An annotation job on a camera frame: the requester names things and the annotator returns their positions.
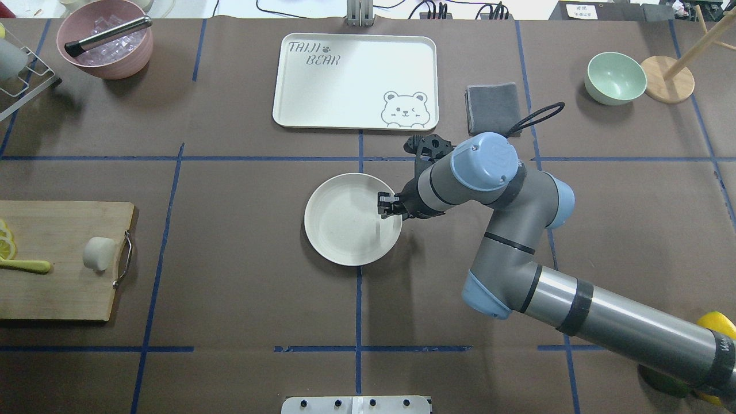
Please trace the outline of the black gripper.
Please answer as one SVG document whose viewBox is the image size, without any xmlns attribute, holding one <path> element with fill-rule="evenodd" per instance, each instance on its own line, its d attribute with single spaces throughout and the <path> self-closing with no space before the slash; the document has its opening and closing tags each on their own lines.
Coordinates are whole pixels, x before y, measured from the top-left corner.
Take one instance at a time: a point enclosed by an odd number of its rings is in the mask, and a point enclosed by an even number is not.
<svg viewBox="0 0 736 414">
<path fill-rule="evenodd" d="M 418 179 L 413 178 L 395 195 L 378 192 L 377 210 L 381 218 L 401 216 L 407 219 L 430 219 L 444 215 L 444 212 L 431 209 L 420 196 Z"/>
</svg>

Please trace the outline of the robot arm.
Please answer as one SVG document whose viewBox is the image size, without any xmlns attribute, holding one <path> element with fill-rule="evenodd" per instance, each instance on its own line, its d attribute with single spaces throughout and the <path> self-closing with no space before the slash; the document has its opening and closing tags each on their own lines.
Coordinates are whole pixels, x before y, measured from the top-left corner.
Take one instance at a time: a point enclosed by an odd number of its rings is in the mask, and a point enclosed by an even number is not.
<svg viewBox="0 0 736 414">
<path fill-rule="evenodd" d="M 463 286 L 468 306 L 499 319 L 533 317 L 717 396 L 734 411 L 733 338 L 536 263 L 542 234 L 573 212 L 567 183 L 527 168 L 496 133 L 457 146 L 415 135 L 404 149 L 415 155 L 415 176 L 397 194 L 379 193 L 381 217 L 429 219 L 469 201 L 492 209 Z"/>
</svg>

